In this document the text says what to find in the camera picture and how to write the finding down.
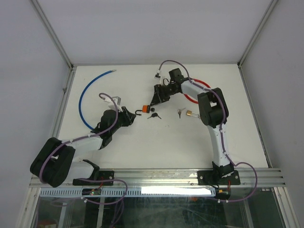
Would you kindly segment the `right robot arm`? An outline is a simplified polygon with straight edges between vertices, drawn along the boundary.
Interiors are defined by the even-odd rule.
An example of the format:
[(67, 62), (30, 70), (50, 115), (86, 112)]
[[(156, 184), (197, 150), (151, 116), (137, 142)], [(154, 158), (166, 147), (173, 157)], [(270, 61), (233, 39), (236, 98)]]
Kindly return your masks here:
[(195, 98), (199, 106), (199, 117), (207, 126), (213, 149), (212, 171), (202, 175), (205, 184), (213, 187), (223, 184), (234, 172), (234, 165), (229, 160), (226, 138), (226, 122), (229, 115), (228, 108), (221, 89), (207, 88), (199, 85), (194, 79), (185, 78), (180, 69), (169, 72), (170, 82), (156, 84), (151, 106), (169, 101), (174, 94), (181, 93)]

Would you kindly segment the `red cable lock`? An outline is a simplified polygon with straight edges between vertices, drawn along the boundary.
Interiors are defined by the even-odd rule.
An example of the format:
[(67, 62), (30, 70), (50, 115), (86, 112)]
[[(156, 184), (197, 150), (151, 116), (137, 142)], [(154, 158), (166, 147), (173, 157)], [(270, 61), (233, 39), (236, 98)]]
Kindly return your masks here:
[[(196, 84), (202, 86), (203, 88), (208, 88), (210, 89), (209, 84), (205, 83), (204, 81), (201, 81), (199, 79), (192, 79), (193, 82), (195, 82)], [(200, 90), (200, 88), (198, 88), (197, 86), (191, 86), (190, 87), (190, 83), (186, 82), (186, 83), (182, 83), (182, 93), (184, 94), (184, 96), (191, 102), (198, 104), (198, 99), (197, 99), (197, 95), (200, 93), (199, 91), (197, 92), (197, 90)]]

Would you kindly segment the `orange black padlock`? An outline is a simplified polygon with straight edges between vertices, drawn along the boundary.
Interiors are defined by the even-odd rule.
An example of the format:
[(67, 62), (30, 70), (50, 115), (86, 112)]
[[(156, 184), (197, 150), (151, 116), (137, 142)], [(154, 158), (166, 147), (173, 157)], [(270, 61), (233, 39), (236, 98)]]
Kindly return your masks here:
[(144, 105), (142, 109), (136, 110), (135, 114), (141, 116), (142, 113), (149, 114), (151, 112), (155, 112), (155, 108), (151, 107), (150, 105)]

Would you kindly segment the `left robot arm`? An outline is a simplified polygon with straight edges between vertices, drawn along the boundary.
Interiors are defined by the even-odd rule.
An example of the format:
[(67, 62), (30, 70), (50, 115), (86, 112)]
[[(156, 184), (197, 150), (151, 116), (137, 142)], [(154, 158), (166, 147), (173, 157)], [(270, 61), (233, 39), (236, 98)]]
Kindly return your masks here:
[(53, 188), (64, 181), (72, 181), (74, 185), (104, 181), (106, 177), (100, 167), (86, 156), (105, 148), (112, 141), (113, 134), (121, 127), (132, 125), (135, 118), (136, 114), (124, 106), (120, 111), (108, 109), (97, 126), (80, 140), (63, 142), (55, 137), (49, 138), (32, 162), (30, 172)]

